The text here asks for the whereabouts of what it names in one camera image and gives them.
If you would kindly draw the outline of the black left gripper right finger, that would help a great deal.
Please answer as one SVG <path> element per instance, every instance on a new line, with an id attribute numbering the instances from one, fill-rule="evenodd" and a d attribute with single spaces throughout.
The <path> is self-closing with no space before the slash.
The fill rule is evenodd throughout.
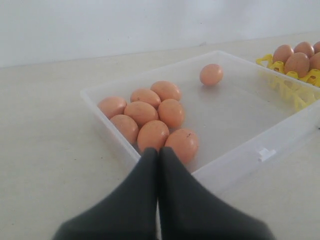
<path id="1" fill-rule="evenodd" d="M 174 151 L 163 147 L 158 159 L 158 204 L 164 240 L 270 240 L 261 220 L 225 203 L 204 188 Z"/>

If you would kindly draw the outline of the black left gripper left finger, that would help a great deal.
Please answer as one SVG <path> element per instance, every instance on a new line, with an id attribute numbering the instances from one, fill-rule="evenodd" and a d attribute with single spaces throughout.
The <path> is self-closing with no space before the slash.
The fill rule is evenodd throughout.
<path id="1" fill-rule="evenodd" d="M 147 148 L 126 179 L 101 202 L 63 223 L 55 240 L 157 239 L 158 152 Z"/>

